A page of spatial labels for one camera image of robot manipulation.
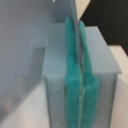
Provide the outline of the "gripper teal padded right finger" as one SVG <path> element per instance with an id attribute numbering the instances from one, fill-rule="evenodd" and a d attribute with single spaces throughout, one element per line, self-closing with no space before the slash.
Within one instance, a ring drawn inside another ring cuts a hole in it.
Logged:
<path id="1" fill-rule="evenodd" d="M 81 128 L 92 128 L 97 108 L 99 79 L 92 73 L 92 65 L 87 46 L 85 25 L 79 22 L 81 42 L 83 48 L 83 84 L 84 99 L 82 104 Z"/>

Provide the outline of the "gripper teal padded left finger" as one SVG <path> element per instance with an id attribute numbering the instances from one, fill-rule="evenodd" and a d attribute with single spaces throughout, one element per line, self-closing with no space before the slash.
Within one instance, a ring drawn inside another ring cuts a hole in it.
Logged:
<path id="1" fill-rule="evenodd" d="M 66 128 L 79 127 L 81 69 L 77 62 L 76 40 L 73 21 L 65 21 L 67 41 L 66 71 Z"/>

